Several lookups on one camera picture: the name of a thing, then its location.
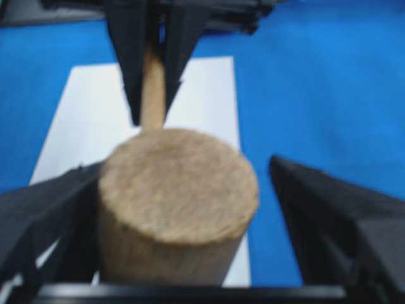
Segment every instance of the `blue surface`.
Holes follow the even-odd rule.
[[[404,28],[402,0],[291,0],[251,37],[199,42],[194,56],[235,58],[242,150],[261,189],[254,285],[301,283],[272,154],[405,198]],[[0,30],[0,191],[29,182],[70,68],[113,60],[104,22]]]

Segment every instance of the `cylindrical wooden object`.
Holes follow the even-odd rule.
[[[101,279],[218,285],[258,207],[249,162],[202,133],[143,132],[119,146],[99,181]]]

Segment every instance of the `light brown wood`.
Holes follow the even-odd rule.
[[[152,46],[145,53],[140,124],[142,131],[161,129],[166,116],[165,68]]]
[[[119,146],[99,181],[104,281],[218,285],[258,207],[249,162],[202,133],[152,130]]]

